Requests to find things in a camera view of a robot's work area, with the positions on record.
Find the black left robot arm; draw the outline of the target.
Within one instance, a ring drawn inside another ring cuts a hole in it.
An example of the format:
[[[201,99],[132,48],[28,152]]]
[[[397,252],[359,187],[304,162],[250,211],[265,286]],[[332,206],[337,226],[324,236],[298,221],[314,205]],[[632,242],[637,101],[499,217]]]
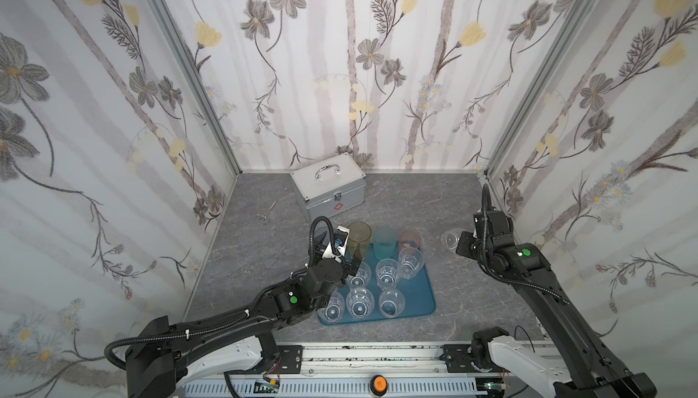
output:
[[[304,268],[265,287],[238,309],[183,323],[156,318],[140,335],[109,343],[105,359],[127,374],[130,397],[171,396],[201,374],[207,361],[234,372],[274,366],[280,356],[274,331],[327,307],[333,292],[358,269],[350,234],[349,228],[319,216],[310,225]]]

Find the yellow plastic cup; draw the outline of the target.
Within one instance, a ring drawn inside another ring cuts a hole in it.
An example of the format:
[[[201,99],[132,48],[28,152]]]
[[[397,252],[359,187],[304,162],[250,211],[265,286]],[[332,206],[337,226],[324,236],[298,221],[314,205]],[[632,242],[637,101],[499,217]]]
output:
[[[354,222],[349,225],[347,250],[352,260],[362,260],[368,256],[368,248],[373,237],[370,225],[364,222]]]

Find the teal plastic cup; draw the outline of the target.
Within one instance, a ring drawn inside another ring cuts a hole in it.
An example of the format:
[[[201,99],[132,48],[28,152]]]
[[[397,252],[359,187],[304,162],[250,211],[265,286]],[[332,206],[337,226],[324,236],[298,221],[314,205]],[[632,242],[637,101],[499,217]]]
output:
[[[396,229],[390,227],[380,227],[374,232],[374,256],[377,261],[391,258],[394,254],[398,241]]]

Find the orange emergency button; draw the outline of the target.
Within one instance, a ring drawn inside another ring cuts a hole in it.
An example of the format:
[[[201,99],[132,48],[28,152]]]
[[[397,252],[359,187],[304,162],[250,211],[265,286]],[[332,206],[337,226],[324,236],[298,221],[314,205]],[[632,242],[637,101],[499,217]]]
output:
[[[380,374],[375,375],[369,383],[369,391],[374,397],[384,397],[388,392],[388,382]]]

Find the pink plastic cup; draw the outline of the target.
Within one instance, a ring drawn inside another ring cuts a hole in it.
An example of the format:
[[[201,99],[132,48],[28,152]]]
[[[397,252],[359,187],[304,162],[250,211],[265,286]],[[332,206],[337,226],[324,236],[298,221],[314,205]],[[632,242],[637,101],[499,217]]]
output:
[[[398,236],[398,250],[405,248],[420,249],[423,243],[422,236],[416,230],[402,231]]]

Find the small metal scissors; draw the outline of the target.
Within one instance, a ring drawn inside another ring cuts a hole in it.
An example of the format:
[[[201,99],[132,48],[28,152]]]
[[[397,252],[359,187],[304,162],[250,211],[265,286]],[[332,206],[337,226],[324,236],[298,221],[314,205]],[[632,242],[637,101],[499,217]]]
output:
[[[269,222],[269,216],[270,216],[271,212],[274,210],[274,208],[276,207],[277,203],[278,203],[277,200],[274,201],[274,203],[272,203],[272,205],[270,205],[269,208],[265,210],[265,212],[258,214],[256,216],[256,220],[260,221],[262,224],[267,224]]]

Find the frosted clear plastic cup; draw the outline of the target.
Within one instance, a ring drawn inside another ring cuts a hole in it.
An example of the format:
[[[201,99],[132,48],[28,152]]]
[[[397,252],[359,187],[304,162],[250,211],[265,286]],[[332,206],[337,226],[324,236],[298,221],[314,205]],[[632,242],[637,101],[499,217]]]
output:
[[[440,237],[441,245],[443,245],[445,249],[455,253],[458,249],[463,232],[463,228],[451,228],[446,230]]]

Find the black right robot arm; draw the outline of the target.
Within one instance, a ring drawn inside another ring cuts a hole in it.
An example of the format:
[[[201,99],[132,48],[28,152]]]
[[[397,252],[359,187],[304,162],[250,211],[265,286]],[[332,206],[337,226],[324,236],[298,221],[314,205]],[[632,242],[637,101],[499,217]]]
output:
[[[645,373],[632,373],[594,332],[562,289],[543,253],[514,241],[514,223],[492,203],[489,187],[474,214],[474,231],[462,232],[457,254],[472,259],[491,278],[510,285],[525,300],[558,350],[565,366],[557,370],[532,351],[516,348],[508,335],[474,338],[474,354],[519,377],[545,397],[654,397],[657,388]]]

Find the silver first aid case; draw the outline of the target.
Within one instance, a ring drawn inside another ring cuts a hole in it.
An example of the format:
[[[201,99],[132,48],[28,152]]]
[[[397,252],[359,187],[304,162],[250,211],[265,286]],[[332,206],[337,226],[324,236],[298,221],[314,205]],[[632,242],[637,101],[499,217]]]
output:
[[[296,201],[312,223],[365,201],[366,174],[349,154],[340,154],[291,173]]]

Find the teal plastic tray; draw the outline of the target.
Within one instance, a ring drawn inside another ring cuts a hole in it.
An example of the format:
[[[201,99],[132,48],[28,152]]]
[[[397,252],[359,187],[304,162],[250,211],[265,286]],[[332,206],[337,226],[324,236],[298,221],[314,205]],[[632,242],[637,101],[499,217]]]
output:
[[[403,314],[393,319],[383,317],[378,308],[379,296],[383,291],[376,283],[376,265],[379,263],[379,261],[377,261],[376,257],[374,256],[374,249],[368,249],[368,256],[362,262],[368,263],[372,270],[371,281],[366,288],[374,295],[374,301],[376,301],[376,304],[374,305],[374,312],[372,312],[367,319],[363,321],[356,321],[354,318],[352,318],[352,316],[350,316],[345,307],[343,319],[339,323],[334,323],[333,325],[349,325],[349,323],[368,323],[427,316],[436,310],[436,299],[434,298],[434,292],[427,273],[427,268],[423,267],[415,278],[411,280],[405,280],[402,278],[396,287],[405,295],[406,298],[406,307]],[[339,292],[343,298],[346,298],[347,294],[352,289],[352,287],[350,287],[348,284],[349,279],[345,286],[336,289],[336,291]]]

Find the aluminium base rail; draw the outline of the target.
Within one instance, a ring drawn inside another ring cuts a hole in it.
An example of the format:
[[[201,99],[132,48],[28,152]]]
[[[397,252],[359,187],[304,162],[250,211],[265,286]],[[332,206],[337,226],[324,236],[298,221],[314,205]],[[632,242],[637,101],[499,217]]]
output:
[[[517,349],[532,351],[529,345],[521,345],[516,341]],[[231,381],[235,376],[260,376],[266,372],[287,378],[367,378],[370,380],[377,374],[387,380],[389,378],[474,378],[480,390],[487,391],[485,397],[505,396],[505,378],[510,374],[519,379],[527,391],[535,391],[519,377],[499,366],[493,368],[477,368],[471,360],[473,352],[469,343],[462,345],[286,345],[279,347],[280,356],[276,364],[266,370],[249,372],[225,371],[217,361],[207,361],[201,374],[192,381],[221,374],[225,381]],[[561,356],[557,359],[547,358],[557,370],[565,364]]]

